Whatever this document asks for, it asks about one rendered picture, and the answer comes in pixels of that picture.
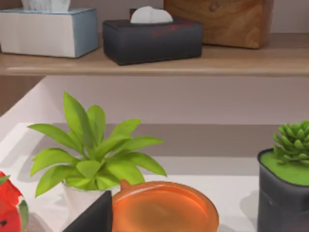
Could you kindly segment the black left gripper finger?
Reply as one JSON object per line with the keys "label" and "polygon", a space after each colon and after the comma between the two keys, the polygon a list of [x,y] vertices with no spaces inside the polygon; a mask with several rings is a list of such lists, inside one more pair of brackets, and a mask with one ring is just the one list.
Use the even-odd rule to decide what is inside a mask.
{"label": "black left gripper finger", "polygon": [[103,193],[62,232],[112,232],[112,192]]}

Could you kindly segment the leafy plant in white pot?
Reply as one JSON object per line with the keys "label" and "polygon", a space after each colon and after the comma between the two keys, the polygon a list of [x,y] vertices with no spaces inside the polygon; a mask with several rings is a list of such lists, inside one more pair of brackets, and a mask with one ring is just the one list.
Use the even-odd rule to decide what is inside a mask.
{"label": "leafy plant in white pot", "polygon": [[43,149],[33,157],[30,175],[43,171],[35,196],[62,184],[74,215],[81,213],[100,195],[117,192],[121,180],[143,183],[141,169],[166,176],[165,169],[142,149],[162,143],[157,137],[132,136],[141,119],[127,119],[105,136],[106,115],[99,105],[84,109],[69,93],[63,94],[68,131],[48,123],[29,125],[60,144]]}

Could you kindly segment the orange round container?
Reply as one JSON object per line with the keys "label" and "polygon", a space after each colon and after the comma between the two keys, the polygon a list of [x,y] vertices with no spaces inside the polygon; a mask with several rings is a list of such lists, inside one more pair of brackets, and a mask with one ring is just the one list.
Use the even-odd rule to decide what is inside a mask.
{"label": "orange round container", "polygon": [[120,182],[112,197],[112,232],[219,232],[214,203],[187,185]]}

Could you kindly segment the red watermelon toy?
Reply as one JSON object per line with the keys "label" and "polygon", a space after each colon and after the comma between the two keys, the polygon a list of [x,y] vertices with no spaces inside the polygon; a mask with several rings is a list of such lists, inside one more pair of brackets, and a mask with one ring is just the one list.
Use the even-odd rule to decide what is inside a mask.
{"label": "red watermelon toy", "polygon": [[0,171],[0,232],[26,232],[28,205],[10,175]]}

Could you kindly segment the wooden shelf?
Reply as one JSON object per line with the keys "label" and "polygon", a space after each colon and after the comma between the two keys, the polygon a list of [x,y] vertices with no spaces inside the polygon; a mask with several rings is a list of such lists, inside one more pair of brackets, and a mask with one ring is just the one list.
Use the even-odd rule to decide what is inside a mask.
{"label": "wooden shelf", "polygon": [[291,78],[285,95],[309,97],[309,33],[271,34],[261,49],[205,45],[199,58],[117,65],[99,48],[81,58],[0,53],[0,76],[114,75]]}

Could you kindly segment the black tissue box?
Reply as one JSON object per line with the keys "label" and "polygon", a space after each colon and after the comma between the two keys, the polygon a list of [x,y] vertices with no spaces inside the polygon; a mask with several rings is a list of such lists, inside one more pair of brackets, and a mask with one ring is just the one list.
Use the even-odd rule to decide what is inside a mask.
{"label": "black tissue box", "polygon": [[129,19],[102,23],[103,51],[117,65],[198,58],[203,26],[181,17],[166,23],[131,23]]}

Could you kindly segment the succulent plant in black pot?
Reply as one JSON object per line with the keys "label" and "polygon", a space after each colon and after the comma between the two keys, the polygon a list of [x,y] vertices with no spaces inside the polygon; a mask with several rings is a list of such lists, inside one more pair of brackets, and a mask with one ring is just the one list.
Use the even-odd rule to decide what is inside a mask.
{"label": "succulent plant in black pot", "polygon": [[257,232],[309,232],[309,120],[283,124],[257,155]]}

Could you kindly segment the white and blue tissue box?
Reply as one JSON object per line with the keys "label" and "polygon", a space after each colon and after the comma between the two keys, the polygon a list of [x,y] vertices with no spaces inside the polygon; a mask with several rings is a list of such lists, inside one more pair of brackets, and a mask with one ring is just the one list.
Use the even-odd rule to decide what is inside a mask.
{"label": "white and blue tissue box", "polygon": [[5,54],[79,58],[99,46],[97,11],[69,8],[70,0],[33,0],[27,8],[0,10],[0,50]]}

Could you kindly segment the wooden box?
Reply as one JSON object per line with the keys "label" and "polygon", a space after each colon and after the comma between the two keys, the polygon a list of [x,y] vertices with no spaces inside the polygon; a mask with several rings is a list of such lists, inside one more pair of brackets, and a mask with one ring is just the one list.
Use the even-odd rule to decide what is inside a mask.
{"label": "wooden box", "polygon": [[202,23],[203,43],[259,49],[268,42],[274,0],[163,0],[172,16]]}

